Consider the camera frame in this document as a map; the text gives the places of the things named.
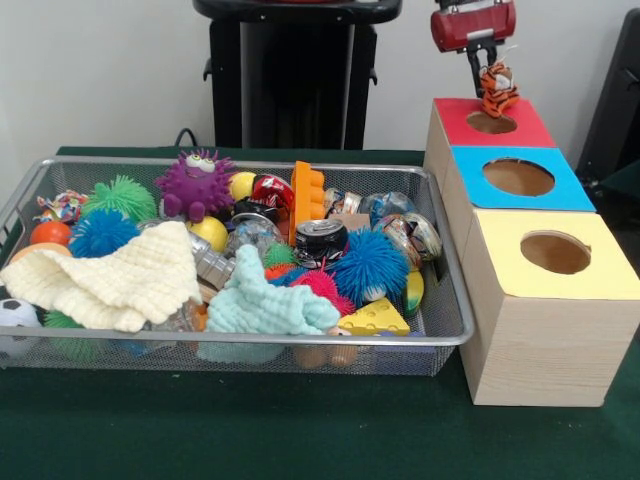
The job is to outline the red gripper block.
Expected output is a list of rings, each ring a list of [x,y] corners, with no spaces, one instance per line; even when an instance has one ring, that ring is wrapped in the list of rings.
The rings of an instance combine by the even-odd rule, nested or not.
[[[467,48],[474,92],[483,96],[481,64],[476,47],[488,39],[483,49],[488,65],[497,60],[497,45],[514,34],[516,7],[513,1],[437,1],[438,9],[430,18],[432,38],[440,52],[462,51]]]

